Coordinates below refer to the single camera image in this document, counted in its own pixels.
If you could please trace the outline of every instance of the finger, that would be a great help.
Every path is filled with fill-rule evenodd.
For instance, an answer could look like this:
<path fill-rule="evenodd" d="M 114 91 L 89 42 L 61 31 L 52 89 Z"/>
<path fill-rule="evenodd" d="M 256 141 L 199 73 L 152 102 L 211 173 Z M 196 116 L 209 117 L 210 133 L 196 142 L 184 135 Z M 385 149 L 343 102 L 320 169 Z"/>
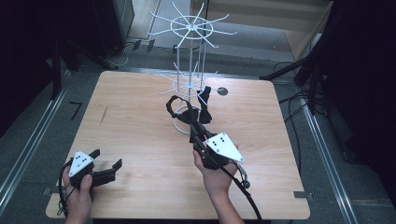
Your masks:
<path fill-rule="evenodd" d="M 201 156 L 199 155 L 199 153 L 197 151 L 193 151 L 192 155 L 194 156 L 194 164 L 198 169 L 202 169 L 204 167 L 204 165 L 202 164 L 202 159 Z"/>
<path fill-rule="evenodd" d="M 69 185 L 70 183 L 69 172 L 70 172 L 70 166 L 67 166 L 64 169 L 64 173 L 62 174 L 62 180 L 64 181 L 65 186 Z"/>
<path fill-rule="evenodd" d="M 226 168 L 228 172 L 230 172 L 230 174 L 232 175 L 235 175 L 236 171 L 238 170 L 236 164 L 234 164 L 233 162 L 226 164 L 224 168 Z"/>
<path fill-rule="evenodd" d="M 98 193 L 98 192 L 100 192 L 100 188 L 94 187 L 94 188 L 92 189 L 92 192 L 93 192 L 93 193 Z"/>
<path fill-rule="evenodd" d="M 90 195 L 90 188 L 92 185 L 92 176 L 84 175 L 84 178 L 81 180 L 81 184 L 79 186 L 79 192 L 82 195 Z"/>

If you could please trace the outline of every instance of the human hand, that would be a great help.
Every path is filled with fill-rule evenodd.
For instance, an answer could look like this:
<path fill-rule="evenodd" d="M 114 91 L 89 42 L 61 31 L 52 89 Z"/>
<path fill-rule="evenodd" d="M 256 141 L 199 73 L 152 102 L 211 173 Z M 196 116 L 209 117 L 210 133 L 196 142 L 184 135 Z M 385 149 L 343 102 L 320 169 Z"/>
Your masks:
<path fill-rule="evenodd" d="M 228 190 L 231 186 L 232 179 L 226 175 L 221 169 L 218 170 L 210 170 L 206 169 L 202 163 L 201 156 L 197 151 L 193 151 L 194 156 L 194 164 L 201 171 L 204 178 L 204 185 L 209 197 L 214 196 L 227 196 Z M 237 167 L 233 163 L 228 163 L 224 166 L 224 168 L 234 176 L 237 170 Z"/>
<path fill-rule="evenodd" d="M 209 194 L 210 201 L 216 209 L 220 224 L 242 224 L 244 221 L 239 216 L 228 195 L 232 179 L 221 169 L 206 169 L 202 163 L 201 156 L 197 151 L 193 151 L 194 164 L 201 171 L 204 177 L 204 185 Z M 236 165 L 228 163 L 223 166 L 232 176 L 236 173 Z"/>
<path fill-rule="evenodd" d="M 63 173 L 63 180 L 66 185 L 66 197 L 68 195 L 66 200 L 68 209 L 66 224 L 83 224 L 88 221 L 92 208 L 92 199 L 90 195 L 92 176 L 85 175 L 81 181 L 80 188 L 75 189 L 75 187 L 70 184 L 69 171 L 70 166 L 66 167 Z"/>

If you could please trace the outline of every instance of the table top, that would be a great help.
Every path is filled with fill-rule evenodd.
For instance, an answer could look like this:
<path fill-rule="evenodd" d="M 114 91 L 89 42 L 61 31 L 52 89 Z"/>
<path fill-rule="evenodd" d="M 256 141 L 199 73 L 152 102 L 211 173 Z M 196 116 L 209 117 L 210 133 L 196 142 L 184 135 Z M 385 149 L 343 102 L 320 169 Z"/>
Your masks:
<path fill-rule="evenodd" d="M 262 217 L 308 218 L 307 200 L 294 197 L 294 191 L 304 188 L 273 84 L 221 77 L 210 77 L 205 84 L 229 92 L 211 92 L 208 110 L 213 120 L 206 128 L 226 132 L 239 146 L 251 184 L 247 191 Z M 172 82 L 156 74 L 100 76 L 67 158 L 78 150 L 89 154 L 100 148 L 94 171 L 109 169 L 118 159 L 123 165 L 116 181 L 98 187 L 91 217 L 217 219 L 193 164 L 190 137 L 176 130 L 166 111 L 173 93 L 159 94 L 171 89 Z M 198 105 L 196 97 L 191 102 Z M 230 198 L 242 218 L 256 218 L 235 184 Z M 59 195 L 52 194 L 49 217 L 59 217 L 58 202 Z"/>

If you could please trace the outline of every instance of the forearm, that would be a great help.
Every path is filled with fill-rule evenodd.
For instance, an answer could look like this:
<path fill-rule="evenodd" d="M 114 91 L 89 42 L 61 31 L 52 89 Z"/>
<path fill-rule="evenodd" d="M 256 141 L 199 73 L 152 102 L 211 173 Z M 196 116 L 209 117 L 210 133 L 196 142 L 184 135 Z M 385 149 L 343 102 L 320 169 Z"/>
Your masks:
<path fill-rule="evenodd" d="M 209 195 L 219 217 L 220 224 L 244 223 L 227 193 Z"/>
<path fill-rule="evenodd" d="M 68 218 L 64 224 L 85 224 L 85 222 L 73 218 Z"/>

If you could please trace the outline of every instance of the cable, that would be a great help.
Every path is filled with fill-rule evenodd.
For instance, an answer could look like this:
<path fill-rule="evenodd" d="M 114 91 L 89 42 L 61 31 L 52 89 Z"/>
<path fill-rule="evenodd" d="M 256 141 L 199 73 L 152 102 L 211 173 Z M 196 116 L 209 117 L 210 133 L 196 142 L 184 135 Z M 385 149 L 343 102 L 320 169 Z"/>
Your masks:
<path fill-rule="evenodd" d="M 260 223 L 264 223 L 264 220 L 262 220 L 262 215 L 260 214 L 259 209 L 257 208 L 257 205 L 254 203 L 251 194 L 245 189 L 244 185 L 237 179 L 235 178 L 227 169 L 225 169 L 223 166 L 220 166 L 213 157 L 210 155 L 207 155 L 210 160 L 212 160 L 220 169 L 231 178 L 231 180 L 235 183 L 235 185 L 244 193 L 244 195 L 247 197 L 247 200 L 249 201 L 250 205 L 253 207 L 254 212 L 256 213 L 257 219 L 259 220 Z"/>
<path fill-rule="evenodd" d="M 70 196 L 70 194 L 73 192 L 73 190 L 70 192 L 69 195 L 67 195 L 67 197 L 64 197 L 64 191 L 62 190 L 62 177 L 64 175 L 64 170 L 66 169 L 67 166 L 71 165 L 73 162 L 73 158 L 70 159 L 70 161 L 68 161 L 64 167 L 62 167 L 61 172 L 59 173 L 59 178 L 58 178 L 58 191 L 59 191 L 59 197 L 60 197 L 60 201 L 59 201 L 59 211 L 57 213 L 57 215 L 59 216 L 61 213 L 64 213 L 64 216 L 67 217 L 67 203 L 66 200 L 67 198 Z"/>
<path fill-rule="evenodd" d="M 241 175 L 241 180 L 244 180 L 244 176 L 242 175 L 241 169 L 238 167 L 238 164 L 236 163 L 236 161 L 232 161 L 232 162 L 238 168 L 239 174 Z"/>
<path fill-rule="evenodd" d="M 123 66 L 123 65 L 127 64 L 127 63 L 128 63 L 128 60 L 129 60 L 129 57 L 128 57 L 128 55 L 126 54 L 126 50 L 127 50 L 128 48 L 130 48 L 131 46 L 133 46 L 133 45 L 134 45 L 134 43 L 131 44 L 131 45 L 128 45 L 128 46 L 124 47 L 123 53 L 124 53 L 124 55 L 125 55 L 125 57 L 126 57 L 126 60 L 125 60 L 124 63 L 113 63 L 113 62 L 111 62 L 109 59 L 106 59 L 106 61 L 107 61 L 108 63 L 113 64 L 114 66 Z"/>
<path fill-rule="evenodd" d="M 280 63 L 276 63 L 275 65 L 274 65 L 274 72 L 276 71 L 276 67 L 278 66 L 278 65 L 280 65 L 280 64 L 282 64 L 282 63 L 293 63 L 293 62 L 280 62 Z M 293 69 L 293 72 L 294 72 L 294 75 L 297 75 L 297 73 L 296 73 L 296 70 L 295 69 Z"/>
<path fill-rule="evenodd" d="M 296 130 L 296 127 L 295 127 L 295 124 L 294 124 L 294 121 L 293 121 L 292 117 L 293 117 L 294 115 L 298 114 L 300 111 L 302 111 L 303 108 L 307 105 L 307 103 L 305 103 L 305 104 L 303 104 L 303 105 L 300 105 L 299 108 L 297 108 L 294 112 L 291 113 L 291 101 L 292 101 L 293 99 L 295 99 L 295 98 L 307 99 L 307 97 L 308 97 L 307 94 L 308 94 L 308 93 L 309 93 L 309 91 L 299 91 L 299 92 L 295 93 L 293 96 L 279 101 L 280 104 L 283 104 L 283 103 L 285 103 L 285 102 L 288 102 L 288 113 L 289 113 L 289 115 L 284 119 L 284 121 L 285 121 L 285 123 L 286 123 L 287 121 L 290 120 L 291 127 L 292 127 L 293 132 L 294 132 L 294 135 L 295 135 L 295 137 L 296 137 L 296 142 L 297 142 L 297 153 L 298 153 L 298 161 L 297 161 L 297 162 L 298 162 L 298 167 L 297 167 L 297 168 L 298 168 L 298 172 L 299 172 L 300 175 L 301 175 L 301 171 L 302 171 L 300 138 L 299 138 L 299 135 L 298 135 L 298 133 L 297 133 L 297 130 Z M 324 97 L 322 97 L 322 98 L 315 97 L 315 102 L 314 102 L 314 104 L 315 104 L 315 105 L 324 105 L 324 103 L 323 103 L 323 98 L 324 98 Z M 318 111 L 318 112 L 319 112 L 319 114 L 325 114 L 325 113 L 326 113 L 326 110 L 323 109 L 323 112 L 320 112 L 320 111 Z"/>

